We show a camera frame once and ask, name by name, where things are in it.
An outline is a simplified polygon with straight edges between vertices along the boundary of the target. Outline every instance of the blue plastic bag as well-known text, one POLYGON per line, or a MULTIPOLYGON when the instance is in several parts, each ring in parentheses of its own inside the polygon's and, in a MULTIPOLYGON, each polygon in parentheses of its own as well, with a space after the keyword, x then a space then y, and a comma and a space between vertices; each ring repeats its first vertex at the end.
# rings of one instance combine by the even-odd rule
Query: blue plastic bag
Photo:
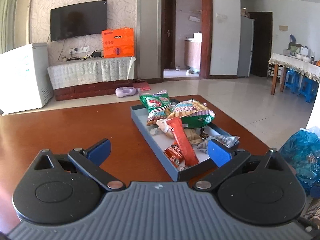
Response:
POLYGON ((315 133, 300 130, 292 135, 279 150, 282 157, 296 171, 297 177, 309 194, 320 181, 320 140, 315 133))

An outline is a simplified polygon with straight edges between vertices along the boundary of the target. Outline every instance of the bowl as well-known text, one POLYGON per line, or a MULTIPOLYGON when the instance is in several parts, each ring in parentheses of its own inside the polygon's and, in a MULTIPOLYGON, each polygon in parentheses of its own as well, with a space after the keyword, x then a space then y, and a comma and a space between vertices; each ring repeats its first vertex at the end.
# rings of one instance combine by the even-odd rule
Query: bowl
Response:
POLYGON ((307 56, 302 56, 302 60, 307 63, 310 63, 312 61, 312 59, 307 56))
POLYGON ((302 60, 303 55, 297 53, 297 59, 302 60))

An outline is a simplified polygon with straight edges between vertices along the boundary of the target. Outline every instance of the refrigerator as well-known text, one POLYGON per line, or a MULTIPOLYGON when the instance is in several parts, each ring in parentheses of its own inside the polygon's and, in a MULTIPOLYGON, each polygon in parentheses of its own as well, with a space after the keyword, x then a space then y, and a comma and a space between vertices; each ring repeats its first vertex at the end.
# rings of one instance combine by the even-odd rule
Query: refrigerator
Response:
POLYGON ((0 54, 0 109, 4 114, 43 107, 52 97, 46 43, 0 54))
POLYGON ((254 20, 241 16, 238 77, 248 77, 251 68, 254 20))

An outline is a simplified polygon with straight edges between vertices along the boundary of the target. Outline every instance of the patterned wallpaper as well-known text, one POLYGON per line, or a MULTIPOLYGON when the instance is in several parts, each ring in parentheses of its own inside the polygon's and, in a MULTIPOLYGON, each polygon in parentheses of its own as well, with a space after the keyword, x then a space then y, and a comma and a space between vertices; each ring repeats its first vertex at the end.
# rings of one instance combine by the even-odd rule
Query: patterned wallpaper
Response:
MULTIPOLYGON (((50 34, 50 10, 53 8, 71 5, 81 2, 97 0, 32 0, 31 5, 31 42, 47 42, 50 34)), ((108 0, 108 28, 121 28, 136 26, 136 0, 108 0)), ((49 65, 55 65, 61 55, 69 57, 68 50, 71 48, 90 46, 90 54, 102 48, 100 34, 88 35, 78 38, 66 39, 64 46, 61 41, 48 41, 49 65)), ((83 57, 84 53, 76 54, 75 57, 83 57)))

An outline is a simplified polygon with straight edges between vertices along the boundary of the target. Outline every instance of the tray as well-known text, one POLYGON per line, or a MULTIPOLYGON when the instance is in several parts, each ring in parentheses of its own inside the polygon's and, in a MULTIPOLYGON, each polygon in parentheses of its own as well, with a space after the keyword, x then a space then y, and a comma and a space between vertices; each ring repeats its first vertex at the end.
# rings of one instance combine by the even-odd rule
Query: tray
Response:
MULTIPOLYGON (((176 99, 171 99, 174 104, 179 103, 176 99)), ((157 156, 158 160, 167 171, 169 176, 173 181, 188 181, 195 176, 201 175, 209 169, 216 167, 215 163, 210 159, 210 157, 200 151, 195 151, 199 160, 199 164, 182 170, 184 166, 184 161, 178 168, 176 168, 171 161, 164 155, 163 151, 167 149, 173 143, 173 139, 167 137, 164 133, 158 135, 151 135, 150 130, 156 128, 156 125, 146 126, 148 111, 144 105, 131 106, 131 118, 136 124, 142 136, 145 138, 150 148, 157 156)), ((208 124, 204 127, 207 134, 214 135, 230 135, 213 123, 208 124)), ((232 150, 237 149, 238 144, 235 145, 232 150)))

